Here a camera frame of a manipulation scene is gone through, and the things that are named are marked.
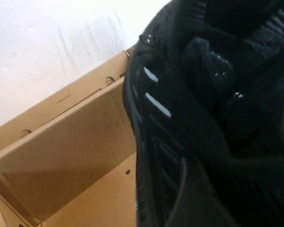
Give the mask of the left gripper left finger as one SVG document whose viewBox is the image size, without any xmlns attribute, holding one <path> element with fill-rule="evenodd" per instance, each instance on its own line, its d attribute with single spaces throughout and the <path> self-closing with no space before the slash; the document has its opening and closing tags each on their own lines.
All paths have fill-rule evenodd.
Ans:
<svg viewBox="0 0 284 227">
<path fill-rule="evenodd" d="M 170 227 L 238 227 L 216 195 L 202 164 L 181 158 L 180 187 Z"/>
</svg>

